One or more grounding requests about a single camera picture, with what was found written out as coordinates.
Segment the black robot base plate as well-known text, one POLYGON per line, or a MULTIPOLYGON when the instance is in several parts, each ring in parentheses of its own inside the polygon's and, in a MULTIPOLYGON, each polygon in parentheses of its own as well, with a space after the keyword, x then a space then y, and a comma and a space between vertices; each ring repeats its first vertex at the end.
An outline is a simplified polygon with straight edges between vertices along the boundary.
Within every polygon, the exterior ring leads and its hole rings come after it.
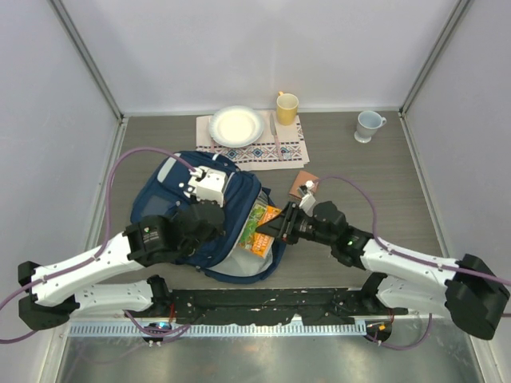
POLYGON ((294 316, 306 326, 353 324, 356 316, 393 312, 360 290, 344 288, 174 290, 180 324, 277 326, 294 316))

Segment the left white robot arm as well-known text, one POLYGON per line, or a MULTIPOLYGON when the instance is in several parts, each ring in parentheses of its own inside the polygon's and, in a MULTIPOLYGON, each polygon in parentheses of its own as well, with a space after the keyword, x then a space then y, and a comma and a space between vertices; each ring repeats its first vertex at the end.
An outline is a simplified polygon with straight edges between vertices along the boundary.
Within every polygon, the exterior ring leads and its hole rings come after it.
POLYGON ((214 201, 200 201, 171 215, 148 215, 115 235, 104 246, 53 265, 25 262, 18 281, 27 295, 18 302, 18 316, 32 330, 60 326, 78 313, 127 310, 139 316, 164 317, 170 293, 163 278, 107 285, 119 274, 161 263, 182 261, 204 243, 224 234, 224 210, 214 201))

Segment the navy blue student backpack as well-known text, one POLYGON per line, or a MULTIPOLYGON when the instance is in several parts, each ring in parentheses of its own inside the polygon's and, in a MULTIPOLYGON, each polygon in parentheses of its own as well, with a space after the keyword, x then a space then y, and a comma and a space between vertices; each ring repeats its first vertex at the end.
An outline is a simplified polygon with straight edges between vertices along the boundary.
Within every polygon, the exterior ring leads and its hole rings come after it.
MULTIPOLYGON (((238 246, 249 213, 256 203, 274 206, 271 190, 259 178, 226 156, 210 152, 183 151, 176 154, 193 167, 211 168, 226 175, 224 188, 224 230, 218 237, 200 247, 196 253, 178 262, 204 272, 210 278, 233 284, 250 284, 264 280, 279 265, 286 245, 274 242, 264 257, 238 246)), ((136 223, 147 215, 171 215, 191 205, 189 170, 172 157, 164 160, 149 177, 133 202, 130 221, 136 223)))

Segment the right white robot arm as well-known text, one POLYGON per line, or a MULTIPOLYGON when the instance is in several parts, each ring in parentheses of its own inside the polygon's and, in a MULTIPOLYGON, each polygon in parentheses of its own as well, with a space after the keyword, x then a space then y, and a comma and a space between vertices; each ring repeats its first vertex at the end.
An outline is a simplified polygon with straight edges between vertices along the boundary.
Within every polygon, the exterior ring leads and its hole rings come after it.
POLYGON ((344 266, 369 271, 360 303, 371 315, 386 308, 421 311, 491 340, 510 298, 508 283, 477 256, 448 259, 384 242, 351 226, 331 201, 317 204, 311 213, 289 203, 256 230, 286 244, 306 239, 326 245, 344 266))

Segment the orange treehouse paperback book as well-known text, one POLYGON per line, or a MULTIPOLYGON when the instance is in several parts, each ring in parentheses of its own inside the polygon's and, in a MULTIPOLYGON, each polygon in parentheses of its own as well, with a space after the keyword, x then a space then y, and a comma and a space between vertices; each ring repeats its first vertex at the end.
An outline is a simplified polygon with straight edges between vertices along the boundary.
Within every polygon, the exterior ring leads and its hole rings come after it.
POLYGON ((281 210, 271 205, 254 203, 248 215, 247 222, 241 232, 237 247, 251 252, 262 259, 267 257, 274 239, 269 235, 260 234, 256 229, 274 219, 279 215, 281 210))

